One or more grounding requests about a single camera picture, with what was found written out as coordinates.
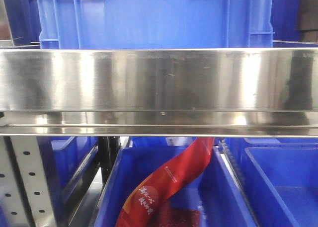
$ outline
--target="perforated metal post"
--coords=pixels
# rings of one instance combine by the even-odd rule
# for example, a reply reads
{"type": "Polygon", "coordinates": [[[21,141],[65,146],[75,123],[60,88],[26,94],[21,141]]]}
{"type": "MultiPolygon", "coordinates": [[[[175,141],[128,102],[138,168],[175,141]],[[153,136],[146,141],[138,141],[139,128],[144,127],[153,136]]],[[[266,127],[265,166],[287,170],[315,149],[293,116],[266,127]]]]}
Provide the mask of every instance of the perforated metal post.
{"type": "Polygon", "coordinates": [[[13,136],[11,142],[36,227],[67,227],[50,138],[13,136]]]}
{"type": "Polygon", "coordinates": [[[0,206],[10,227],[33,227],[10,138],[0,137],[0,206]]]}

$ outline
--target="metal bar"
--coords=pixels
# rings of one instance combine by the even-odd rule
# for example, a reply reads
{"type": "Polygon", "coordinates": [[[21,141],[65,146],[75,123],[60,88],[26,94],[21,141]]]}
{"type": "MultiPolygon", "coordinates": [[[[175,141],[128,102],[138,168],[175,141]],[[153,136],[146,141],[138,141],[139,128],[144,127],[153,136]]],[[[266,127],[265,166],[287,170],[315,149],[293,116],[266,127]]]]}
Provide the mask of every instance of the metal bar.
{"type": "Polygon", "coordinates": [[[35,226],[8,137],[0,137],[0,206],[9,226],[35,226]]]}
{"type": "Polygon", "coordinates": [[[317,137],[317,62],[318,48],[0,50],[0,135],[317,137]]]}
{"type": "Polygon", "coordinates": [[[36,227],[67,227],[51,139],[12,136],[11,142],[36,227]]]}
{"type": "Polygon", "coordinates": [[[103,183],[106,183],[112,170],[111,144],[109,137],[98,138],[98,155],[103,183]]]}

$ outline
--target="red plastic bag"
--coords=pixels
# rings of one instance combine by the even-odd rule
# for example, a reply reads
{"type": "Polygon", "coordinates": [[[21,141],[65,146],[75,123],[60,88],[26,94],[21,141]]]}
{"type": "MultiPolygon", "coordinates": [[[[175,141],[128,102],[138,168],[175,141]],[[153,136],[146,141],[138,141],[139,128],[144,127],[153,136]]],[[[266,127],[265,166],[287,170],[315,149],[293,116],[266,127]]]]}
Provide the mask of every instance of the red plastic bag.
{"type": "Polygon", "coordinates": [[[150,174],[127,198],[116,227],[145,227],[166,200],[203,172],[211,160],[213,142],[214,138],[197,138],[150,174]]]}

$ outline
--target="blue storage bin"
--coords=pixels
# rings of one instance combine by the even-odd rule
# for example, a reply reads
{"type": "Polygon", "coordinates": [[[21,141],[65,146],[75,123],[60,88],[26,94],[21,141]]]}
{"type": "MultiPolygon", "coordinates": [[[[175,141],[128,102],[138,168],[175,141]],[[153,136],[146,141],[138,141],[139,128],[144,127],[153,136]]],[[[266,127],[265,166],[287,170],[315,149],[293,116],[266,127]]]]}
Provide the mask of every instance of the blue storage bin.
{"type": "Polygon", "coordinates": [[[97,137],[51,137],[61,187],[72,178],[84,157],[96,145],[97,137]]]}
{"type": "Polygon", "coordinates": [[[97,137],[77,137],[78,164],[83,161],[84,157],[96,145],[97,137]]]}
{"type": "MultiPolygon", "coordinates": [[[[107,182],[94,227],[114,227],[130,193],[149,174],[186,147],[121,149],[107,182]]],[[[175,208],[201,212],[200,227],[255,227],[217,149],[206,170],[170,198],[175,208]]]]}
{"type": "Polygon", "coordinates": [[[195,137],[131,137],[133,147],[162,147],[162,146],[188,146],[195,137]]]}
{"type": "Polygon", "coordinates": [[[296,30],[300,0],[273,0],[271,22],[274,40],[299,41],[300,32],[296,30]]]}
{"type": "Polygon", "coordinates": [[[318,225],[318,149],[247,148],[245,192],[262,227],[318,225]]]}
{"type": "Polygon", "coordinates": [[[0,206],[0,227],[9,227],[1,206],[0,206]]]}
{"type": "Polygon", "coordinates": [[[42,48],[271,47],[272,0],[38,0],[42,48]]]}
{"type": "Polygon", "coordinates": [[[76,137],[52,137],[51,143],[60,184],[64,188],[78,167],[76,137]]]}
{"type": "Polygon", "coordinates": [[[230,158],[243,175],[246,170],[245,149],[248,147],[318,148],[318,139],[315,138],[225,138],[225,143],[231,152],[230,158]]]}

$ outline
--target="stainless steel shelf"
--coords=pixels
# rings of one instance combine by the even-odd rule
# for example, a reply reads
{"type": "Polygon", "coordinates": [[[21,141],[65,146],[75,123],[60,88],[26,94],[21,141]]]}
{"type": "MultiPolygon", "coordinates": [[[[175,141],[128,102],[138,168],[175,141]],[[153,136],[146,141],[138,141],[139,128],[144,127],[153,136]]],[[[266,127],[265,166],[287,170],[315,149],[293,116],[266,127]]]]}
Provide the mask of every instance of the stainless steel shelf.
{"type": "Polygon", "coordinates": [[[0,50],[0,135],[318,136],[318,48],[0,50]]]}

